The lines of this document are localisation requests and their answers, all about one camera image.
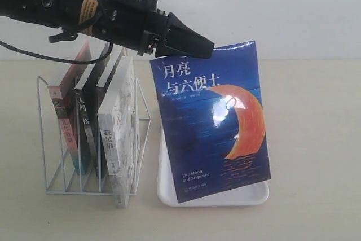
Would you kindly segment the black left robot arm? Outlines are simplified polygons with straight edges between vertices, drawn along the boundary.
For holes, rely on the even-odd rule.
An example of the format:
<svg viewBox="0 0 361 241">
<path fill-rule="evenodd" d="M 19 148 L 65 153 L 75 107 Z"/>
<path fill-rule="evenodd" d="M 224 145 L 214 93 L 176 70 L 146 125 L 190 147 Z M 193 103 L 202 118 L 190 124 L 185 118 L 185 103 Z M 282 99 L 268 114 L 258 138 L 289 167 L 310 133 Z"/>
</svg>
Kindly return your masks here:
<svg viewBox="0 0 361 241">
<path fill-rule="evenodd" d="M 79 34 L 120 45 L 138 55 L 207 59 L 214 43 L 160 10 L 158 0 L 1 0 L 1 15 L 16 21 L 61 29 L 51 43 Z"/>
</svg>

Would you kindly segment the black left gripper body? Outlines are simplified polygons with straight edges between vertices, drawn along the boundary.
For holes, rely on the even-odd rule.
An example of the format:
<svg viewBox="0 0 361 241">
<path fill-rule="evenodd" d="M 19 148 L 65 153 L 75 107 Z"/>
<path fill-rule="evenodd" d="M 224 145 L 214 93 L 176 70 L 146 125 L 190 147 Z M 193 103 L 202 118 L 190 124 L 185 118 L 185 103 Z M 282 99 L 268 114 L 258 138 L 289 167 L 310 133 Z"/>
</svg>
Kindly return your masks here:
<svg viewBox="0 0 361 241">
<path fill-rule="evenodd" d="M 93 37 L 153 54 L 167 33 L 168 15 L 157 8 L 158 0 L 97 0 L 100 18 L 93 25 Z"/>
</svg>

